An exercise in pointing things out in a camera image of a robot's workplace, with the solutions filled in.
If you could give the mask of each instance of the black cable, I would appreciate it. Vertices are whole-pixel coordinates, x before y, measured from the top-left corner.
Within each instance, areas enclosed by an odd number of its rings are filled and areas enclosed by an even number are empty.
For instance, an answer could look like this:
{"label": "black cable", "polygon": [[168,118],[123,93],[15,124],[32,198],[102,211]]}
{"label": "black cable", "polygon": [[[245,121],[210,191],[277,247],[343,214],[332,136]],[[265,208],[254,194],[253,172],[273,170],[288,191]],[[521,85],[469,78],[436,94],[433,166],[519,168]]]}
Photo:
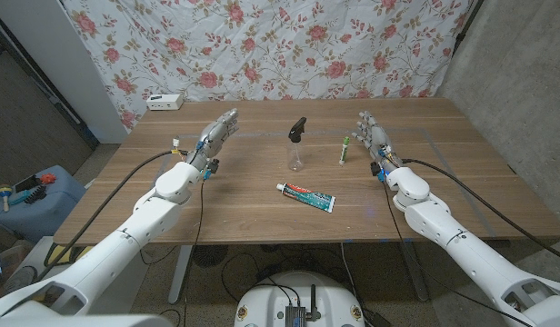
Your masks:
{"label": "black cable", "polygon": [[451,178],[454,182],[456,182],[458,185],[462,186],[462,188],[464,188],[467,192],[469,192],[470,194],[472,194],[472,196],[474,196],[474,198],[476,198],[476,200],[480,201],[483,205],[485,205],[488,209],[492,210],[493,213],[496,213],[500,218],[502,218],[502,220],[504,220],[506,223],[508,223],[509,225],[513,226],[518,232],[522,233],[524,236],[528,237],[531,241],[537,243],[538,245],[540,245],[543,249],[549,251],[550,253],[558,256],[560,258],[560,252],[557,251],[556,249],[553,249],[552,247],[546,245],[545,243],[543,243],[541,240],[537,239],[536,237],[534,237],[531,233],[525,231],[522,227],[520,227],[519,225],[517,225],[515,222],[511,221],[510,219],[508,219],[505,215],[503,215],[501,212],[499,212],[497,209],[495,209],[490,203],[488,203],[485,199],[483,199],[482,197],[480,197],[480,195],[476,194],[476,192],[472,191],[468,186],[466,186],[464,183],[462,183],[462,181],[460,181],[459,179],[457,179],[457,177],[451,175],[450,173],[448,173],[447,171],[436,167],[430,163],[426,163],[423,162],[421,160],[416,160],[416,159],[402,159],[402,162],[404,164],[409,164],[409,163],[416,163],[416,164],[422,164],[426,167],[432,168],[436,171],[438,171],[439,173],[442,173],[444,175],[446,175],[447,177]]}
{"label": "black cable", "polygon": [[[189,254],[189,258],[193,258],[193,254],[195,253],[195,247],[197,246],[197,241],[199,240],[199,233],[201,232],[201,225],[204,221],[204,185],[205,180],[201,182],[201,191],[199,192],[199,198],[201,199],[201,213],[199,214],[199,227],[197,227],[197,235],[195,236],[195,241],[193,242],[193,246],[191,247],[191,253]],[[183,309],[183,327],[187,323],[187,282],[189,281],[189,275],[191,274],[191,270],[187,274],[187,278],[185,278],[185,283],[183,285],[184,288],[184,301],[185,301],[185,308]]]}
{"label": "black cable", "polygon": [[179,325],[181,324],[181,313],[179,313],[179,311],[175,309],[167,309],[167,310],[163,310],[161,313],[159,313],[159,315],[163,315],[163,313],[167,313],[167,312],[177,313],[177,325],[175,327],[179,327]]}
{"label": "black cable", "polygon": [[[405,248],[404,238],[403,238],[403,236],[401,236],[401,232],[399,232],[399,227],[397,226],[397,221],[395,220],[395,216],[394,216],[394,214],[393,214],[393,209],[391,209],[391,203],[389,202],[389,193],[387,192],[387,185],[386,185],[385,183],[383,183],[383,187],[385,188],[385,197],[387,198],[387,206],[389,207],[389,213],[391,213],[391,218],[393,219],[393,223],[395,224],[395,229],[397,230],[397,235],[399,235],[399,241],[401,242],[401,245],[402,245],[402,247],[403,247],[403,250],[402,250],[402,251],[407,251],[407,252],[409,253],[409,251]],[[419,264],[419,263],[417,262],[417,260],[414,258],[413,255],[408,255],[408,256],[411,258],[411,260],[415,263],[415,265],[416,265],[422,272],[424,272],[424,273],[425,273],[429,278],[431,278],[434,282],[437,282],[438,284],[440,284],[441,286],[443,286],[443,287],[444,287],[445,289],[447,289],[448,291],[453,292],[454,294],[459,295],[459,296],[461,296],[461,297],[463,297],[463,298],[465,298],[465,299],[467,299],[467,300],[470,300],[470,301],[472,301],[472,302],[474,302],[474,303],[476,303],[476,304],[482,305],[482,306],[485,307],[486,309],[490,309],[490,310],[492,310],[492,311],[494,311],[494,312],[500,313],[500,314],[504,315],[505,317],[508,317],[508,318],[510,318],[510,319],[512,319],[512,320],[514,320],[514,321],[516,321],[516,322],[522,323],[524,326],[533,327],[532,325],[530,325],[530,324],[528,324],[528,323],[526,323],[526,322],[523,322],[522,320],[520,320],[520,319],[514,317],[514,316],[511,315],[511,314],[508,314],[508,313],[506,313],[506,312],[502,312],[502,311],[500,311],[500,310],[497,310],[497,309],[491,307],[490,305],[486,305],[486,304],[484,304],[484,303],[482,303],[482,302],[479,302],[479,301],[476,300],[476,299],[473,299],[473,298],[471,298],[471,297],[469,297],[469,296],[467,296],[467,295],[465,295],[465,294],[462,294],[462,293],[460,293],[460,292],[458,292],[458,291],[456,291],[456,290],[450,288],[449,286],[445,285],[444,283],[438,281],[430,272],[428,272],[424,267],[422,267],[421,264]]]}
{"label": "black cable", "polygon": [[224,279],[224,273],[225,273],[225,268],[227,267],[227,265],[233,261],[233,259],[237,258],[240,255],[247,255],[249,257],[252,258],[252,261],[254,261],[254,265],[255,268],[257,270],[257,273],[260,273],[260,267],[258,266],[258,261],[255,259],[255,257],[250,254],[250,253],[238,253],[236,255],[234,255],[233,257],[229,258],[225,263],[224,263],[224,267],[222,267],[222,272],[220,274],[221,280],[222,280],[222,285],[224,286],[225,291],[227,292],[227,295],[229,295],[232,299],[234,299],[236,302],[239,302],[239,300],[229,291],[229,289],[227,288],[227,285],[225,284],[225,279]]}
{"label": "black cable", "polygon": [[[274,286],[277,286],[280,291],[284,292],[284,294],[286,295],[286,297],[288,298],[288,304],[290,304],[290,306],[292,306],[292,299],[290,299],[290,295],[288,295],[288,293],[280,286],[278,285],[276,282],[274,282],[274,280],[272,279],[272,277],[268,277],[268,279],[270,280],[270,282],[272,282],[272,284]],[[296,293],[296,298],[298,299],[298,306],[300,306],[300,298],[298,297],[298,293]]]}
{"label": "black cable", "polygon": [[290,291],[292,291],[292,292],[294,292],[294,293],[296,294],[297,303],[298,303],[298,306],[300,306],[300,295],[298,295],[298,292],[295,291],[295,289],[293,289],[293,288],[290,287],[290,286],[280,285],[280,284],[277,284],[277,283],[261,282],[261,283],[257,283],[257,284],[252,285],[246,292],[250,291],[251,289],[253,289],[253,288],[255,288],[255,287],[259,287],[259,286],[274,286],[274,287],[280,288],[281,290],[282,290],[283,288],[286,288],[286,289],[288,289],[288,290],[290,290]]}
{"label": "black cable", "polygon": [[116,193],[118,193],[118,191],[120,191],[120,189],[125,185],[125,183],[139,170],[141,169],[144,165],[152,162],[154,159],[161,157],[163,155],[166,154],[170,154],[171,151],[165,151],[165,152],[161,152],[160,154],[156,154],[148,159],[146,159],[145,161],[143,161],[142,163],[140,163],[137,167],[135,167],[135,169],[133,169],[133,171],[131,171],[126,177],[125,179],[123,179],[123,181],[116,186],[116,188],[106,197],[105,201],[102,202],[102,204],[100,204],[100,206],[98,207],[98,209],[96,209],[96,211],[92,214],[92,216],[90,217],[90,219],[88,219],[88,221],[82,226],[82,228],[80,229],[80,231],[78,231],[78,233],[72,238],[72,240],[68,243],[68,245],[64,248],[64,250],[62,250],[55,258],[53,261],[51,261],[46,267],[45,269],[37,276],[37,278],[35,279],[35,282],[39,282],[42,279],[44,279],[44,277],[52,270],[52,268],[54,268],[54,266],[60,261],[60,259],[62,259],[62,257],[64,257],[64,255],[70,251],[70,249],[72,249],[72,247],[74,246],[74,244],[78,241],[78,239],[86,232],[86,229],[88,229],[88,227],[90,227],[90,225],[94,222],[94,220],[96,219],[96,217],[98,216],[98,214],[100,214],[100,212],[102,212],[103,209],[105,209],[106,205],[110,202],[110,200],[112,200],[112,198],[116,195]]}
{"label": "black cable", "polygon": [[169,252],[167,254],[165,254],[161,259],[157,259],[157,260],[155,260],[153,262],[150,262],[150,263],[145,261],[145,258],[143,257],[143,250],[139,250],[139,254],[141,254],[141,260],[143,261],[144,264],[152,265],[152,264],[159,263],[159,262],[163,261],[164,259],[166,259],[166,257],[168,257],[169,254],[171,254],[175,250],[176,247],[177,246],[172,247],[171,250],[169,250]]}

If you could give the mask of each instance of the robotic hand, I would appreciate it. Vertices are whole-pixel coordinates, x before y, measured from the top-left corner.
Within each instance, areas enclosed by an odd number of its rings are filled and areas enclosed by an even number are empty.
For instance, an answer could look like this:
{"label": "robotic hand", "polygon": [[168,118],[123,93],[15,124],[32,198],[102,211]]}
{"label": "robotic hand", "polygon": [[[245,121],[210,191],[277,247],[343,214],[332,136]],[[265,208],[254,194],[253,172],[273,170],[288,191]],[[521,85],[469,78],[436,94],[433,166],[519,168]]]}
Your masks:
{"label": "robotic hand", "polygon": [[133,212],[154,196],[172,203],[186,203],[191,198],[187,186],[198,183],[202,173],[204,179],[215,173],[219,161],[214,159],[210,162],[210,159],[219,153],[224,141],[238,130],[237,116],[237,109],[232,109],[204,128],[195,150],[187,155],[185,162],[177,163],[162,174],[156,180],[155,187],[136,202]]}
{"label": "robotic hand", "polygon": [[213,158],[219,153],[224,141],[237,129],[237,109],[222,114],[217,120],[204,128],[199,135],[195,151],[187,156],[186,162],[202,171],[209,158]]}
{"label": "robotic hand", "polygon": [[411,204],[434,200],[450,213],[444,201],[429,191],[429,185],[408,167],[403,167],[402,160],[393,150],[387,133],[367,111],[359,113],[363,122],[357,122],[359,133],[353,137],[360,141],[375,160],[371,163],[371,172],[380,182],[387,182],[392,191],[400,191],[394,196],[395,207],[402,212]]}

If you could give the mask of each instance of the spray bottle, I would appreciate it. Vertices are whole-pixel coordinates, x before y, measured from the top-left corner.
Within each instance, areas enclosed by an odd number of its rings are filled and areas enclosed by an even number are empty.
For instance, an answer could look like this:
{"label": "spray bottle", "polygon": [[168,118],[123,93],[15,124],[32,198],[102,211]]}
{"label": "spray bottle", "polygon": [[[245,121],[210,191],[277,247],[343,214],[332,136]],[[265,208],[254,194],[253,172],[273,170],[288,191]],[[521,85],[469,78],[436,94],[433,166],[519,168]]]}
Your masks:
{"label": "spray bottle", "polygon": [[288,169],[295,172],[301,170],[305,163],[302,160],[303,157],[303,146],[300,143],[302,137],[300,134],[305,132],[306,117],[300,118],[300,120],[292,126],[288,138],[287,150],[288,150]]}

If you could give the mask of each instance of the robotic arm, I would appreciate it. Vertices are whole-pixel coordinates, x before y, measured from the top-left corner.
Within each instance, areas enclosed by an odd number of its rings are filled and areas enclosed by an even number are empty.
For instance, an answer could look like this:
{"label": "robotic arm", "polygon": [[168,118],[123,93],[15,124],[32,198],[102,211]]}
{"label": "robotic arm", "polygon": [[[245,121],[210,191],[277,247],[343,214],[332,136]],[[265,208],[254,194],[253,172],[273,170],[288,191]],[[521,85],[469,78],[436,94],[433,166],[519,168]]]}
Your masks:
{"label": "robotic arm", "polygon": [[[393,151],[385,130],[368,112],[359,114],[353,137],[369,149],[374,175],[397,192],[394,204],[417,233],[437,243],[492,301],[496,309],[531,326],[560,326],[560,282],[524,272],[467,231],[447,205],[429,192],[429,185]],[[524,326],[505,317],[509,326]]]}
{"label": "robotic arm", "polygon": [[189,186],[215,172],[213,158],[237,130],[237,110],[210,123],[195,150],[161,175],[156,187],[136,202],[133,214],[68,269],[0,299],[0,317],[87,314],[93,302],[151,240],[178,222],[191,197]]}

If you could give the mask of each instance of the black spray nozzle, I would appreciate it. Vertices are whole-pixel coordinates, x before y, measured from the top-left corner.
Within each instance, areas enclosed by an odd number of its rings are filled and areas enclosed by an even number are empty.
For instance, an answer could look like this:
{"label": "black spray nozzle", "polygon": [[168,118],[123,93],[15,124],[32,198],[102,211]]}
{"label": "black spray nozzle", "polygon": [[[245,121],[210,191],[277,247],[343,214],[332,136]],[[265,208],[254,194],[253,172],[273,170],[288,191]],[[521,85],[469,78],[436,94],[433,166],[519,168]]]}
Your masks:
{"label": "black spray nozzle", "polygon": [[288,137],[290,138],[290,141],[292,141],[292,143],[299,143],[302,140],[300,134],[305,132],[305,123],[306,117],[302,117],[294,126],[292,126],[292,129],[288,134]]}

